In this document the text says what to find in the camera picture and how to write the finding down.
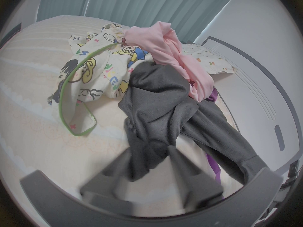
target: pink garment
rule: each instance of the pink garment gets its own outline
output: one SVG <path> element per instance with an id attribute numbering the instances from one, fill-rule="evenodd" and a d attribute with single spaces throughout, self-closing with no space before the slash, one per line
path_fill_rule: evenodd
<path id="1" fill-rule="evenodd" d="M 210 96 L 214 80 L 191 55 L 182 53 L 182 45 L 170 23 L 157 22 L 150 28 L 131 27 L 126 30 L 125 42 L 150 52 L 154 61 L 172 65 L 190 84 L 189 96 L 198 102 Z"/>

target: vertical blind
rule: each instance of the vertical blind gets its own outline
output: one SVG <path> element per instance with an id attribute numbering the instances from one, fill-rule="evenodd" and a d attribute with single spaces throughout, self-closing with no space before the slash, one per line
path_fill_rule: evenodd
<path id="1" fill-rule="evenodd" d="M 85 15 L 127 26 L 169 22 L 179 40 L 194 41 L 229 0 L 41 0 L 37 21 Z"/>

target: green trim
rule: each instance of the green trim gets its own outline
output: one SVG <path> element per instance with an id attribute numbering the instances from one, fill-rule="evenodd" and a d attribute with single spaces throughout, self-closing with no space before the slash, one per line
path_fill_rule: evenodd
<path id="1" fill-rule="evenodd" d="M 96 127 L 96 125 L 97 125 L 97 120 L 96 120 L 95 116 L 93 116 L 93 114 L 89 111 L 89 109 L 87 108 L 87 106 L 83 103 L 84 106 L 86 107 L 87 111 L 90 113 L 90 115 L 91 115 L 91 116 L 94 118 L 94 120 L 96 121 L 96 123 L 95 123 L 95 125 L 94 125 L 93 127 L 89 128 L 89 129 L 87 129 L 86 131 L 84 131 L 84 132 L 82 132 L 82 133 L 79 133 L 79 134 L 75 134 L 75 133 L 71 130 L 71 128 L 70 128 L 70 127 L 68 126 L 68 124 L 65 122 L 64 117 L 63 117 L 63 114 L 62 114 L 62 98 L 63 98 L 63 93 L 64 93 L 65 86 L 66 86 L 66 84 L 68 83 L 68 81 L 70 80 L 70 78 L 71 78 L 72 76 L 74 76 L 76 70 L 78 70 L 78 68 L 79 68 L 80 66 L 82 66 L 88 59 L 94 57 L 94 56 L 97 55 L 99 52 L 104 51 L 104 50 L 106 50 L 107 48 L 110 48 L 110 47 L 112 47 L 112 46 L 114 46 L 114 45 L 117 45 L 117 44 L 120 44 L 120 43 L 109 44 L 109 45 L 107 45 L 107 46 L 105 46 L 105 47 L 103 47 L 103 48 L 101 48 L 101 49 L 98 49 L 98 50 L 96 50 L 96 51 L 90 53 L 84 60 L 82 60 L 80 63 L 78 63 L 78 65 L 74 68 L 74 70 L 71 71 L 71 73 L 65 78 L 65 81 L 63 82 L 62 88 L 61 88 L 61 90 L 60 90 L 60 96 L 59 96 L 59 115 L 60 115 L 60 118 L 61 118 L 63 124 L 65 125 L 65 127 L 66 127 L 66 128 L 71 132 L 71 134 L 73 134 L 74 136 L 81 136 L 81 135 L 84 135 L 84 134 L 87 134 L 87 133 L 91 132 L 91 131 Z"/>

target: purple fabric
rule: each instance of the purple fabric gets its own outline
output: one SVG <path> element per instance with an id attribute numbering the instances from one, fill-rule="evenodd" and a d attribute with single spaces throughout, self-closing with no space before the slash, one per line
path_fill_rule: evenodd
<path id="1" fill-rule="evenodd" d="M 214 87 L 214 89 L 212 90 L 210 96 L 208 98 L 206 98 L 205 100 L 211 101 L 211 102 L 215 102 L 217 100 L 217 98 L 218 98 L 218 91 Z"/>
<path id="2" fill-rule="evenodd" d="M 218 163 L 214 160 L 214 158 L 212 158 L 209 154 L 206 154 L 208 163 L 210 165 L 210 167 L 212 168 L 212 170 L 214 171 L 214 173 L 216 174 L 215 180 L 221 184 L 221 169 L 218 165 Z"/>

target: white wall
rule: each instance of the white wall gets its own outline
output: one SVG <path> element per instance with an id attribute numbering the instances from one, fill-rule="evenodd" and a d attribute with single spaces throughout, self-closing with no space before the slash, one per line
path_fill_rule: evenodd
<path id="1" fill-rule="evenodd" d="M 41 0 L 24 0 L 13 12 L 13 16 L 4 25 L 1 31 L 1 39 L 15 26 L 22 23 L 21 29 L 33 24 L 37 20 L 38 8 Z"/>
<path id="2" fill-rule="evenodd" d="M 280 0 L 230 0 L 195 43 L 208 36 L 239 48 L 269 70 L 290 97 L 303 128 L 303 39 Z"/>

